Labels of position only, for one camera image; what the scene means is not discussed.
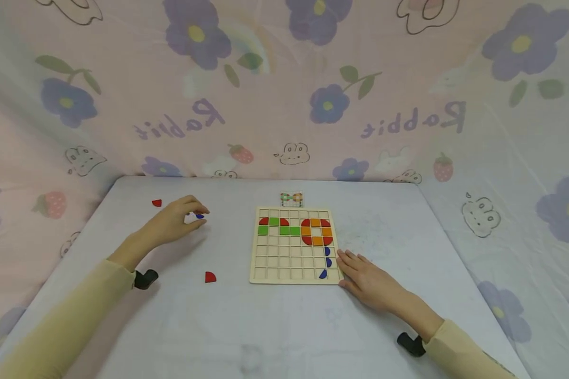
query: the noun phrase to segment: hand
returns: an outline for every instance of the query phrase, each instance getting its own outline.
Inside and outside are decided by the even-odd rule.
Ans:
[[[108,260],[133,272],[154,248],[179,240],[207,222],[201,219],[186,224],[184,219],[189,212],[197,215],[210,213],[207,207],[192,195],[175,200],[153,216],[139,231],[128,236]]]
[[[376,311],[390,312],[409,324],[428,343],[444,320],[419,296],[409,292],[384,270],[362,255],[337,250],[337,264],[352,280],[341,280],[344,287],[362,303]]]
[[[380,312],[396,312],[410,293],[392,276],[362,255],[337,250],[337,264],[352,280],[341,280],[344,287],[362,303]]]
[[[173,201],[158,212],[137,232],[137,235],[151,248],[179,240],[207,222],[206,219],[201,219],[186,224],[184,219],[189,212],[197,215],[210,213],[196,197],[188,195]]]

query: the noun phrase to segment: grid board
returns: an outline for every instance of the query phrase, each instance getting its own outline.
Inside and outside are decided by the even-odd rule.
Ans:
[[[250,283],[337,284],[337,248],[331,211],[257,207]]]

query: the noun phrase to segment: sleeve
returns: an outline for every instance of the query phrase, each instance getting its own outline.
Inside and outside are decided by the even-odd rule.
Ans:
[[[428,356],[453,379],[516,378],[451,320],[445,320],[424,348]]]
[[[103,260],[6,355],[0,379],[62,378],[133,282],[134,274]]]

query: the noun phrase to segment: white table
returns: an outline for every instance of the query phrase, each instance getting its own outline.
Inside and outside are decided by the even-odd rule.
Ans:
[[[211,210],[202,231],[142,263],[160,278],[109,315],[67,378],[445,378],[396,344],[393,316],[337,286],[249,283],[257,206],[304,191],[329,208],[339,246],[387,269],[493,358],[529,376],[419,189],[411,184],[125,177],[117,181],[0,350],[0,359],[159,208],[188,193]],[[204,283],[212,271],[217,282]]]

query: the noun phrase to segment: puzzle piece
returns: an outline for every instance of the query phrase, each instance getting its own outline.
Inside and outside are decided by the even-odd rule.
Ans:
[[[205,283],[213,283],[217,282],[217,277],[210,271],[204,273],[204,282]]]

